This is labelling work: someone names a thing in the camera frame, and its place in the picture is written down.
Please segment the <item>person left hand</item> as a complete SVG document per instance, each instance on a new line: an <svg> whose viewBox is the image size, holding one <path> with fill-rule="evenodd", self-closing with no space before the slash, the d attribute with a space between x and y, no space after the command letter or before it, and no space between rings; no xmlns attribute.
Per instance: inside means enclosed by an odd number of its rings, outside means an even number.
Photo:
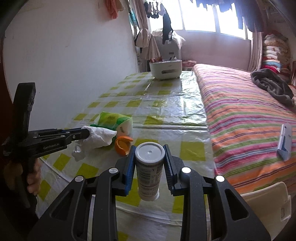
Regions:
<svg viewBox="0 0 296 241"><path fill-rule="evenodd" d="M29 193L37 195L40 191L41 185L41 161L39 158L35 159L33 171L29 173L26 177L27 180L27 190ZM21 164L13 164L9 162L4 167L4 179L8 187L13 190L16 186L16 179L20 177L23 173L23 167Z"/></svg>

